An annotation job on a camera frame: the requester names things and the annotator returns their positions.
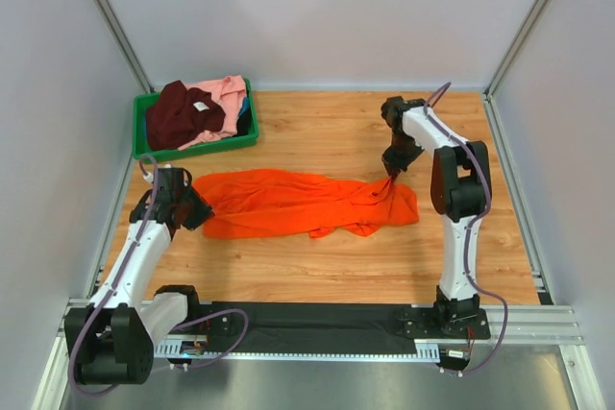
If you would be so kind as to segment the orange t shirt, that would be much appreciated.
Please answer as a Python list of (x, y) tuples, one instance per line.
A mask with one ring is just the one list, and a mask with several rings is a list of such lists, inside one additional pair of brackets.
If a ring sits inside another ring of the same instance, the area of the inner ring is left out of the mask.
[(209, 238), (265, 238), (336, 229), (369, 236), (382, 227), (419, 222), (414, 191), (390, 178), (335, 180), (275, 169), (210, 174), (193, 183), (213, 209)]

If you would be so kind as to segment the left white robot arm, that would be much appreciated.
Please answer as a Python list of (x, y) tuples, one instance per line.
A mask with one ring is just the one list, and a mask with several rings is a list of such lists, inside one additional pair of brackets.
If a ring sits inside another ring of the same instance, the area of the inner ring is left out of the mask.
[(151, 302), (145, 295), (176, 232), (199, 228), (212, 209), (186, 169), (165, 166), (150, 178), (152, 187), (132, 210), (124, 245), (104, 283), (86, 306), (70, 308), (64, 318), (68, 378), (74, 385), (144, 383), (156, 346), (199, 313), (192, 285), (163, 285)]

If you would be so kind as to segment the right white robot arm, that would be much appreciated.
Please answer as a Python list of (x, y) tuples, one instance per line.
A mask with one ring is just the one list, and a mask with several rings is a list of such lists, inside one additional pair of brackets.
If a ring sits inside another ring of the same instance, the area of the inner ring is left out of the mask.
[(424, 99), (388, 98), (381, 117), (391, 129), (391, 145), (382, 155), (387, 174), (395, 179), (423, 153), (431, 156), (430, 199), (442, 218), (442, 275), (431, 308), (402, 312), (406, 335), (415, 338), (490, 337), (480, 307), (476, 269), (478, 233), (491, 204), (488, 149), (452, 132)]

